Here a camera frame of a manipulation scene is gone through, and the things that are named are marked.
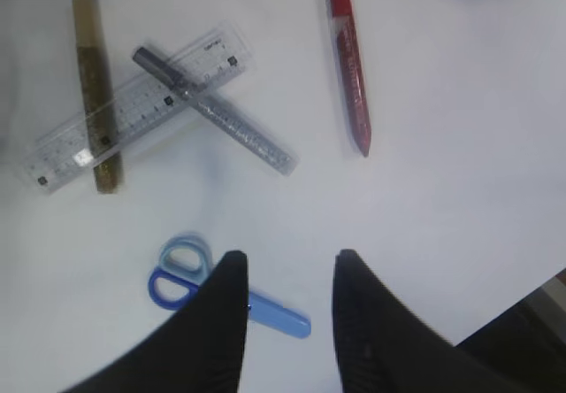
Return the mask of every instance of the white table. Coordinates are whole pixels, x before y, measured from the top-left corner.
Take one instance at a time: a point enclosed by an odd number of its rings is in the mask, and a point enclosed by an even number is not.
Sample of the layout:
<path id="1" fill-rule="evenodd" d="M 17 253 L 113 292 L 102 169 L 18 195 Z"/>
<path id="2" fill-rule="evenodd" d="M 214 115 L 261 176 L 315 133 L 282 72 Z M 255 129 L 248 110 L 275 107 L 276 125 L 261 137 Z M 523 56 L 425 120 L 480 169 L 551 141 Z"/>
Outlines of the white table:
<path id="1" fill-rule="evenodd" d="M 80 109 L 71 0 L 10 0 L 13 130 Z M 223 93 L 301 163 L 289 178 L 204 121 L 125 155 L 126 185 L 85 176 L 37 196 L 3 166 L 2 391 L 54 391 L 170 313 L 146 282 L 159 247 L 203 235 L 244 250 L 250 283 L 312 318 L 295 340 L 249 326 L 241 391 L 340 391 L 334 256 L 355 248 L 458 343 L 566 266 L 566 0 L 354 0 L 373 144 L 340 106 L 325 0 L 101 0 L 113 80 L 133 49 L 173 52 L 230 20 L 256 69 Z"/>

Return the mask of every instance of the silver glitter pen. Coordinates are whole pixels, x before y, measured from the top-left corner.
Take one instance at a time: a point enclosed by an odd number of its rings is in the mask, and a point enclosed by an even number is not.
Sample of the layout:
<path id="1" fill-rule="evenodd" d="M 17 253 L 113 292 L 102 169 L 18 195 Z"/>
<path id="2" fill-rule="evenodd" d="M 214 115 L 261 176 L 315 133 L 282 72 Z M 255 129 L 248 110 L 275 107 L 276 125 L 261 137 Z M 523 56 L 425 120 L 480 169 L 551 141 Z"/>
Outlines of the silver glitter pen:
<path id="1" fill-rule="evenodd" d="M 260 157 L 279 173 L 288 176 L 296 161 L 279 146 L 252 127 L 237 112 L 212 96 L 195 97 L 198 87 L 187 77 L 146 48 L 139 48 L 133 56 L 146 72 L 154 76 L 177 97 L 189 101 L 190 106 L 206 119 L 229 134 L 234 140 Z"/>

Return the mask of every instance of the clear plastic ruler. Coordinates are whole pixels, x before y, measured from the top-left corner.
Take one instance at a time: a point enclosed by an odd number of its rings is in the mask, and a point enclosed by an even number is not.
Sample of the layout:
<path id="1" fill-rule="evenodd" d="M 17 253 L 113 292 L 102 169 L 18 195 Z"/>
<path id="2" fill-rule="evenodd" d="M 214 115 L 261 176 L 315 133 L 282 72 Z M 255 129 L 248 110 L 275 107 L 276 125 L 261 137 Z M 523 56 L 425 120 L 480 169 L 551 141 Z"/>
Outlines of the clear plastic ruler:
<path id="1" fill-rule="evenodd" d="M 115 139 L 93 141 L 92 133 L 88 136 L 88 119 L 79 115 L 37 142 L 22 160 L 25 175 L 48 193 L 63 187 L 243 73 L 249 53 L 233 28 L 223 24 L 171 61 L 190 79 L 190 99 L 180 99 L 145 73 L 114 92 L 109 105 L 116 119 Z"/>

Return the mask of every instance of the red pen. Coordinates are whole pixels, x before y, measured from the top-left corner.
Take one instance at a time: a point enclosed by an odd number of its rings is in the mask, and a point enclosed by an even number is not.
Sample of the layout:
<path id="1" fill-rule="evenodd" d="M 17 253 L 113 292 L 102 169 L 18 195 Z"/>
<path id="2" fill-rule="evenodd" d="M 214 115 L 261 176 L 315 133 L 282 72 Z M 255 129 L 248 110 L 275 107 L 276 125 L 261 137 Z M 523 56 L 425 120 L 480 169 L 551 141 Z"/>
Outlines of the red pen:
<path id="1" fill-rule="evenodd" d="M 371 123 L 363 87 L 362 61 L 357 46 L 356 26 L 350 0 L 330 0 L 336 45 L 350 128 L 362 154 L 368 157 L 371 144 Z"/>

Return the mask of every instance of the scissors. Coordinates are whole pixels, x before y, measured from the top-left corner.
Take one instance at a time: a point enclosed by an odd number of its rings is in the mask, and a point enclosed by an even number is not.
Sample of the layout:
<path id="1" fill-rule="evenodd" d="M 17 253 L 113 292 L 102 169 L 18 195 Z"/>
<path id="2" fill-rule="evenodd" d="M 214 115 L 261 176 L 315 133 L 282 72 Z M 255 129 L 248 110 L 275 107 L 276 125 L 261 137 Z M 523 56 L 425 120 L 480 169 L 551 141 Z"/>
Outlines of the scissors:
<path id="1" fill-rule="evenodd" d="M 198 257 L 198 264 L 180 263 L 173 257 L 176 250 L 193 252 Z M 159 265 L 149 277 L 149 296 L 155 304 L 164 309 L 179 310 L 195 296 L 199 285 L 208 278 L 213 268 L 210 250 L 203 240 L 194 235 L 176 236 L 164 245 Z M 183 287 L 187 293 L 176 299 L 165 297 L 157 286 L 160 279 Z M 308 318 L 253 290 L 249 292 L 248 308 L 249 318 L 255 322 L 297 338 L 306 338 L 310 335 Z"/>

